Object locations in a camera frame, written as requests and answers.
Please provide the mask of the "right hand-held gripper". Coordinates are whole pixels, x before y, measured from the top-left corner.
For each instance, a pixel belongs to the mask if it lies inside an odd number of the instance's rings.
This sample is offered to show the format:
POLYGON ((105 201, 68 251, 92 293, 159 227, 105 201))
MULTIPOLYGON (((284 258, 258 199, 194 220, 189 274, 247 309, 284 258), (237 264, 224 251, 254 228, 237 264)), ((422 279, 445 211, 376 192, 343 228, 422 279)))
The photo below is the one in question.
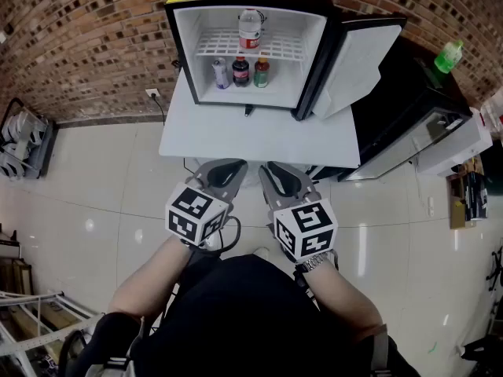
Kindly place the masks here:
POLYGON ((259 179, 270 207, 270 229, 291 262, 304 263, 333 249, 338 222, 305 172, 269 161, 260 166, 259 179))

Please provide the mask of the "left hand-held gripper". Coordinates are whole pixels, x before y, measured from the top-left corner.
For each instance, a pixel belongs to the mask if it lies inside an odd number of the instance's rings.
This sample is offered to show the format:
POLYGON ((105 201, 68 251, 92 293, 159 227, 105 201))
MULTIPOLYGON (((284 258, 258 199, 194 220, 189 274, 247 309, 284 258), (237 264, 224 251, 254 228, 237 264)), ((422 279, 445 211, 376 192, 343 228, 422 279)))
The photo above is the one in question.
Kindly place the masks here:
POLYGON ((243 159, 208 161, 185 182, 176 185, 166 203, 166 230, 194 247, 212 246, 206 241, 225 224, 230 204, 248 172, 243 159))

